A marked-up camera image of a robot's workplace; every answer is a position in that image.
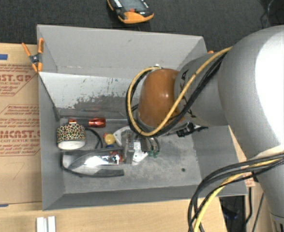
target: orange and black device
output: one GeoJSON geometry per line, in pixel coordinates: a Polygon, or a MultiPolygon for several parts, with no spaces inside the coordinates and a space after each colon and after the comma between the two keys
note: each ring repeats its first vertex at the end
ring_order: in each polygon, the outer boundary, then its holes
{"type": "Polygon", "coordinates": [[[148,22],[154,16],[145,0],[107,0],[107,4],[125,24],[148,22]]]}

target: yellow cable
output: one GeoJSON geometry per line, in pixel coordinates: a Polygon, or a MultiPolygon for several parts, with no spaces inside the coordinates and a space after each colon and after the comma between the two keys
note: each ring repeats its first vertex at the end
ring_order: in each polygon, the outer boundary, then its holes
{"type": "Polygon", "coordinates": [[[139,74],[137,74],[135,76],[135,78],[133,79],[133,81],[131,82],[130,86],[129,86],[129,90],[128,90],[128,99],[127,99],[127,107],[128,107],[128,114],[129,114],[129,119],[132,123],[132,125],[134,126],[134,128],[143,136],[152,136],[154,134],[156,134],[158,131],[160,131],[162,129],[162,127],[167,123],[167,121],[170,119],[170,117],[172,116],[172,114],[174,113],[175,109],[177,108],[179,102],[181,101],[181,99],[183,98],[183,96],[185,95],[187,89],[189,88],[190,84],[194,81],[194,79],[196,78],[196,76],[204,70],[205,67],[207,67],[207,65],[209,63],[211,63],[215,58],[217,58],[218,56],[221,56],[222,54],[228,52],[232,47],[228,47],[224,50],[219,51],[218,53],[212,55],[207,61],[205,61],[204,64],[202,64],[197,70],[196,72],[191,76],[191,78],[189,79],[189,81],[186,83],[184,89],[181,91],[181,93],[179,94],[177,100],[174,102],[172,108],[170,109],[170,111],[168,112],[168,114],[166,115],[166,117],[164,118],[164,120],[161,122],[161,124],[154,129],[151,132],[145,132],[142,131],[139,126],[136,124],[133,115],[132,115],[132,111],[131,111],[131,92],[132,92],[132,88],[134,83],[136,82],[136,80],[140,77],[141,74],[143,74],[146,71],[149,70],[154,70],[154,69],[159,69],[160,67],[149,67],[146,68],[145,70],[141,71],[139,74]]]}
{"type": "MultiPolygon", "coordinates": [[[[270,164],[270,163],[273,163],[275,161],[277,161],[278,159],[274,159],[274,160],[268,160],[268,161],[264,161],[264,162],[259,162],[259,163],[256,163],[256,164],[253,164],[251,166],[247,166],[248,167],[257,167],[257,166],[263,166],[263,165],[267,165],[267,164],[270,164]]],[[[242,176],[244,173],[242,174],[235,174],[233,176],[230,176],[228,177],[227,179],[225,179],[221,185],[225,185],[225,184],[229,184],[231,181],[237,179],[238,177],[242,176]]],[[[205,201],[205,204],[204,206],[202,207],[199,215],[197,216],[196,218],[196,221],[195,221],[195,224],[194,224],[194,232],[198,232],[198,229],[199,229],[199,226],[200,226],[200,223],[201,223],[201,220],[202,220],[202,217],[204,215],[204,213],[206,212],[206,209],[208,208],[210,202],[216,197],[216,195],[223,189],[224,187],[220,187],[218,188],[217,190],[215,190],[210,196],[209,198],[205,201]]]]}

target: gray carpet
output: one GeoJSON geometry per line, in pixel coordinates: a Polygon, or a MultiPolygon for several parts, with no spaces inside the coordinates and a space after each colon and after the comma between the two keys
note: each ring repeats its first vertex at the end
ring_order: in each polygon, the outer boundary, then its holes
{"type": "Polygon", "coordinates": [[[0,42],[36,43],[36,25],[147,30],[203,36],[221,50],[263,27],[284,24],[284,0],[146,0],[155,12],[149,25],[126,28],[106,0],[0,0],[0,42]]]}

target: yellow ball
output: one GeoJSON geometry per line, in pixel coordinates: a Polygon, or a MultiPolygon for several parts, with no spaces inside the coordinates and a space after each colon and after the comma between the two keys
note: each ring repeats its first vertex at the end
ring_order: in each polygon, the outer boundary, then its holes
{"type": "Polygon", "coordinates": [[[107,134],[104,137],[104,140],[105,140],[107,145],[112,145],[116,141],[116,139],[115,139],[113,134],[107,134]]]}

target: black cable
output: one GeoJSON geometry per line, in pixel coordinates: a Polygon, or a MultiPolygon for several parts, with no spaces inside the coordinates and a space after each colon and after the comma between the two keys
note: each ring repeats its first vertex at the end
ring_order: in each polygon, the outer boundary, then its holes
{"type": "Polygon", "coordinates": [[[263,13],[263,15],[260,17],[260,22],[261,22],[261,24],[262,24],[262,28],[263,28],[263,29],[268,27],[268,24],[269,24],[269,12],[270,12],[270,7],[271,7],[271,5],[272,5],[273,2],[274,2],[274,0],[271,0],[271,1],[268,3],[266,11],[265,11],[265,12],[263,13]],[[267,21],[266,21],[265,26],[263,26],[263,23],[262,23],[262,18],[263,18],[264,15],[266,15],[266,17],[267,17],[267,21]]]}
{"type": "Polygon", "coordinates": [[[256,229],[256,225],[257,225],[257,222],[258,222],[258,217],[259,217],[259,214],[260,214],[260,211],[261,211],[261,207],[262,207],[263,198],[264,198],[264,193],[262,193],[262,196],[261,196],[261,200],[260,200],[260,204],[259,204],[259,208],[258,208],[258,211],[257,211],[256,218],[254,220],[254,226],[253,226],[252,232],[254,232],[254,230],[256,229]]]}
{"type": "MultiPolygon", "coordinates": [[[[211,67],[208,69],[208,71],[205,73],[205,75],[203,76],[203,78],[201,79],[200,83],[198,84],[197,88],[194,90],[194,92],[191,94],[188,102],[186,103],[186,105],[183,107],[183,109],[181,110],[181,112],[176,115],[175,117],[173,117],[173,121],[168,124],[167,126],[165,126],[164,128],[162,128],[159,132],[155,133],[154,135],[152,135],[151,137],[158,137],[161,135],[166,134],[167,132],[169,132],[183,117],[184,115],[188,112],[188,110],[190,109],[190,107],[192,106],[192,104],[194,103],[194,101],[196,100],[196,98],[198,97],[198,95],[202,92],[203,88],[206,86],[206,84],[210,81],[210,79],[216,74],[216,72],[219,70],[219,67],[225,57],[226,53],[221,55],[212,65],[211,67]]],[[[142,76],[144,75],[142,74],[137,81],[135,82],[134,86],[138,85],[138,83],[142,80],[142,76]]],[[[127,113],[127,117],[129,117],[128,114],[128,106],[126,106],[126,113],[127,113]]],[[[132,122],[129,120],[129,126],[131,128],[132,131],[134,131],[137,134],[140,134],[135,127],[132,125],[132,122]]]]}
{"type": "MultiPolygon", "coordinates": [[[[132,87],[132,94],[131,94],[131,100],[130,100],[130,102],[132,102],[133,95],[134,95],[134,93],[135,93],[135,91],[136,91],[136,89],[137,89],[138,84],[143,80],[143,78],[144,78],[149,72],[152,72],[152,71],[153,71],[153,70],[149,70],[149,71],[147,71],[147,72],[144,72],[144,73],[141,74],[141,75],[139,76],[139,78],[136,80],[136,82],[134,83],[134,85],[133,85],[133,87],[132,87]]],[[[126,101],[127,101],[127,100],[128,100],[128,91],[127,91],[127,93],[126,93],[126,101]]],[[[135,111],[137,108],[138,108],[138,104],[132,106],[132,107],[131,107],[131,111],[135,111]]],[[[129,117],[129,114],[128,114],[128,106],[126,106],[126,115],[127,115],[127,117],[129,117]]],[[[138,125],[138,127],[142,128],[142,130],[144,130],[144,131],[146,131],[146,132],[149,132],[149,130],[148,130],[144,125],[142,125],[141,123],[139,123],[139,121],[136,121],[136,124],[138,125]]],[[[129,126],[130,126],[130,129],[131,129],[133,132],[135,132],[137,135],[140,135],[140,133],[138,133],[138,131],[134,128],[134,126],[132,125],[132,122],[131,122],[130,120],[129,120],[129,126]]],[[[151,147],[153,148],[153,145],[152,145],[152,142],[151,142],[150,138],[149,138],[149,137],[146,137],[146,138],[147,138],[149,144],[151,145],[151,147]]],[[[155,143],[157,144],[157,147],[158,147],[158,151],[160,151],[160,145],[159,145],[159,142],[158,142],[157,138],[154,137],[154,136],[152,136],[152,138],[154,138],[154,141],[155,141],[155,143]]]]}
{"type": "MultiPolygon", "coordinates": [[[[224,172],[227,172],[227,171],[230,171],[232,169],[235,169],[235,168],[240,168],[240,167],[244,167],[244,166],[247,166],[247,165],[252,165],[252,164],[256,164],[256,163],[259,163],[259,162],[264,162],[264,161],[267,161],[267,160],[275,160],[275,159],[280,159],[284,157],[284,153],[282,154],[278,154],[278,155],[275,155],[275,156],[268,156],[268,157],[263,157],[263,158],[259,158],[259,159],[253,159],[253,160],[248,160],[248,161],[244,161],[244,162],[239,162],[239,163],[235,163],[235,164],[231,164],[231,165],[228,165],[228,166],[225,166],[223,168],[220,168],[212,173],[210,173],[208,176],[206,176],[202,182],[199,184],[199,186],[197,187],[196,191],[195,191],[195,194],[193,195],[193,197],[191,198],[190,200],[190,203],[189,203],[189,207],[188,207],[188,221],[191,219],[191,216],[192,216],[192,207],[194,206],[194,209],[196,210],[197,209],[197,199],[198,199],[198,194],[202,191],[202,189],[206,186],[206,185],[209,185],[211,183],[209,183],[209,181],[211,179],[213,179],[216,175],[218,174],[221,174],[221,173],[224,173],[224,172]]],[[[231,175],[231,172],[227,172],[226,174],[224,175],[221,175],[222,178],[224,177],[229,177],[229,174],[231,175]]]]}
{"type": "Polygon", "coordinates": [[[103,148],[103,142],[102,142],[102,139],[101,139],[100,135],[95,130],[93,130],[93,129],[89,128],[89,127],[85,127],[85,130],[91,131],[98,138],[98,142],[97,142],[97,144],[95,146],[95,149],[98,148],[99,144],[101,145],[101,148],[103,148]]]}
{"type": "MultiPolygon", "coordinates": [[[[149,132],[149,129],[146,127],[146,126],[144,126],[142,123],[140,123],[139,121],[136,121],[136,124],[137,124],[137,126],[139,127],[139,128],[141,128],[143,131],[146,131],[146,132],[149,132]]],[[[146,140],[149,142],[149,144],[151,145],[151,151],[153,151],[153,149],[154,149],[154,145],[153,145],[153,143],[152,143],[152,141],[150,140],[151,138],[152,139],[154,139],[154,141],[155,141],[155,143],[156,143],[156,145],[157,145],[157,152],[159,152],[160,151],[160,144],[159,144],[159,142],[158,142],[158,139],[157,139],[157,137],[145,137],[146,138],[146,140]]]]}
{"type": "Polygon", "coordinates": [[[253,192],[253,188],[252,187],[249,187],[249,195],[248,195],[248,198],[249,198],[249,215],[248,217],[246,218],[246,221],[245,221],[245,227],[249,221],[249,219],[252,217],[253,215],[253,201],[252,201],[252,192],[253,192]]]}
{"type": "Polygon", "coordinates": [[[201,205],[199,206],[198,210],[196,211],[196,213],[194,214],[194,216],[193,216],[192,219],[190,220],[188,231],[189,231],[189,232],[192,231],[192,224],[193,224],[194,220],[197,218],[197,216],[198,216],[199,213],[201,212],[201,209],[202,209],[203,206],[205,205],[205,203],[206,203],[206,201],[208,200],[208,198],[209,198],[217,189],[219,189],[219,188],[221,188],[221,187],[225,187],[225,186],[227,186],[227,185],[229,185],[229,184],[232,184],[232,183],[236,183],[236,182],[239,182],[239,181],[243,181],[243,180],[246,180],[246,179],[250,179],[250,178],[252,178],[252,177],[254,177],[254,176],[258,176],[258,175],[263,174],[263,173],[265,173],[265,172],[267,172],[267,171],[269,171],[269,170],[271,170],[271,169],[273,169],[273,168],[275,168],[275,167],[278,167],[278,166],[280,166],[280,165],[282,165],[282,164],[284,164],[284,159],[282,159],[282,160],[280,160],[279,162],[276,162],[276,163],[271,163],[271,164],[265,165],[265,168],[264,168],[263,170],[260,170],[260,171],[258,171],[258,172],[256,172],[256,173],[252,173],[251,175],[248,175],[248,176],[246,176],[246,177],[242,177],[242,178],[239,178],[239,179],[230,181],[230,182],[228,182],[228,183],[222,184],[222,185],[216,187],[215,189],[213,189],[213,190],[205,197],[205,199],[203,200],[203,202],[202,202],[201,205]]]}
{"type": "Polygon", "coordinates": [[[283,8],[280,8],[278,10],[275,11],[275,17],[276,17],[276,20],[278,21],[278,24],[284,24],[284,22],[282,22],[279,18],[278,18],[278,12],[279,11],[283,11],[284,12],[284,9],[283,8]]]}
{"type": "MultiPolygon", "coordinates": [[[[261,169],[265,169],[266,166],[255,166],[255,167],[248,167],[246,169],[237,169],[237,170],[234,170],[234,171],[230,171],[230,172],[227,172],[227,173],[224,173],[224,174],[221,174],[221,175],[218,175],[216,177],[213,177],[211,179],[208,179],[206,181],[202,181],[200,183],[200,185],[197,187],[194,195],[192,196],[191,200],[190,200],[190,203],[189,203],[189,206],[188,206],[188,221],[190,221],[191,219],[191,216],[192,216],[192,208],[194,208],[194,211],[197,212],[198,210],[198,207],[197,207],[197,201],[198,201],[198,196],[199,194],[201,193],[201,191],[208,185],[216,182],[216,181],[219,181],[221,179],[225,179],[225,178],[228,178],[230,176],[233,176],[233,175],[236,175],[236,174],[241,174],[241,173],[247,173],[247,172],[253,172],[253,171],[258,171],[258,170],[261,170],[261,169]]],[[[200,227],[200,231],[203,232],[204,229],[203,229],[203,226],[201,225],[200,227]]]]}

